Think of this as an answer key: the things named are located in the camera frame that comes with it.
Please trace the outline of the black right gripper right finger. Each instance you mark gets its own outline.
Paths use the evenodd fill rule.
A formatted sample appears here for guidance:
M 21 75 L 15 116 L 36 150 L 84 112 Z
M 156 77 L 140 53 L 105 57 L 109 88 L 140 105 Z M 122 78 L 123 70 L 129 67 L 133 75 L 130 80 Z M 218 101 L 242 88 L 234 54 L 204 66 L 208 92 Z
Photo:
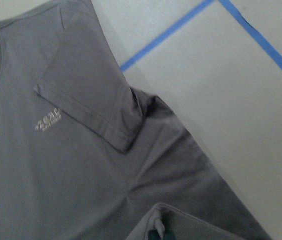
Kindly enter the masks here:
M 176 237 L 175 237 L 175 234 L 172 230 L 170 229 L 166 229 L 164 231 L 164 240 L 175 240 Z

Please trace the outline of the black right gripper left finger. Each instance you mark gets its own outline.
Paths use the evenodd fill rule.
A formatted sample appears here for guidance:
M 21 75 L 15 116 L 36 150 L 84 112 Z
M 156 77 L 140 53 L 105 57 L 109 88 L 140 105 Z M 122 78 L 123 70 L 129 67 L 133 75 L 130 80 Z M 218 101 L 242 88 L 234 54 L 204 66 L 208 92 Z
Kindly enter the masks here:
M 150 229 L 147 233 L 148 240 L 160 240 L 160 235 L 157 229 Z

